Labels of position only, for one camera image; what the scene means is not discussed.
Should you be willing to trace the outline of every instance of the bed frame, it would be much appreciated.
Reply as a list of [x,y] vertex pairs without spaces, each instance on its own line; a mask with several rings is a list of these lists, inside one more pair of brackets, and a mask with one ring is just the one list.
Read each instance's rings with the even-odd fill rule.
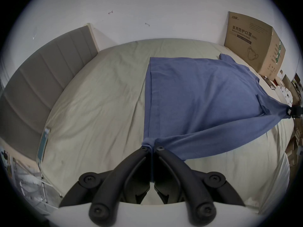
[[31,167],[46,120],[74,76],[98,53],[90,24],[34,52],[13,74],[0,98],[0,144]]

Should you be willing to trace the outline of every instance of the blue shirt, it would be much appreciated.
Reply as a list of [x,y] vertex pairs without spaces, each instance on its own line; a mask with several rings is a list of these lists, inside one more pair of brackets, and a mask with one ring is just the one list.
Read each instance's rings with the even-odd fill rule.
[[183,160],[217,155],[289,118],[287,108],[229,55],[219,60],[150,58],[142,145],[157,143]]

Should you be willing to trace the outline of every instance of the beige bedsheet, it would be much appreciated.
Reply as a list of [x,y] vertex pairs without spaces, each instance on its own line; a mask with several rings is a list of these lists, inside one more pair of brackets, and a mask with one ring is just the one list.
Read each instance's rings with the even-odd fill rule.
[[[218,59],[220,53],[248,66],[224,46],[197,40],[152,39],[100,51],[69,83],[48,117],[51,133],[41,164],[47,180],[65,195],[81,174],[112,170],[141,146],[150,57]],[[260,85],[279,100],[261,77]],[[293,120],[283,119],[240,148],[186,163],[195,170],[223,173],[246,200],[272,176],[292,130]],[[144,202],[161,203],[159,198]]]

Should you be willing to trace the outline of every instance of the screw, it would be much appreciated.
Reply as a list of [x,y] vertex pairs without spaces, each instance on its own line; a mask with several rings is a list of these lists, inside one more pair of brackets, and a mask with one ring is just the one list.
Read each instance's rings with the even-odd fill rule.
[[104,205],[102,204],[96,204],[94,207],[93,207],[93,216],[94,217],[97,217],[98,219],[107,219],[108,216],[109,216],[109,211],[108,211],[108,208],[105,207]]
[[220,182],[220,180],[221,180],[221,178],[217,175],[210,176],[209,179],[213,182],[216,182],[216,183]]
[[213,207],[212,204],[205,203],[197,208],[197,215],[199,218],[209,217],[214,214],[214,210],[215,208]]
[[84,178],[84,182],[87,183],[87,182],[93,182],[95,180],[95,177],[94,176],[86,176]]

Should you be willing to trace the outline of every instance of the black clamp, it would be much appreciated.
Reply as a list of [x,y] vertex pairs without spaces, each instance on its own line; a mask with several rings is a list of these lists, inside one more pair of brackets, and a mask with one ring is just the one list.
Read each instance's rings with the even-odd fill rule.
[[300,116],[303,114],[303,107],[300,106],[288,107],[286,109],[286,114],[293,118],[300,118]]
[[[154,188],[163,203],[186,201],[189,221],[195,226],[213,221],[214,201],[244,206],[221,173],[191,170],[162,146],[156,147],[152,163]],[[59,207],[91,202],[90,219],[99,226],[111,226],[115,223],[119,202],[142,202],[150,189],[151,167],[151,151],[142,146],[112,171],[81,175]]]

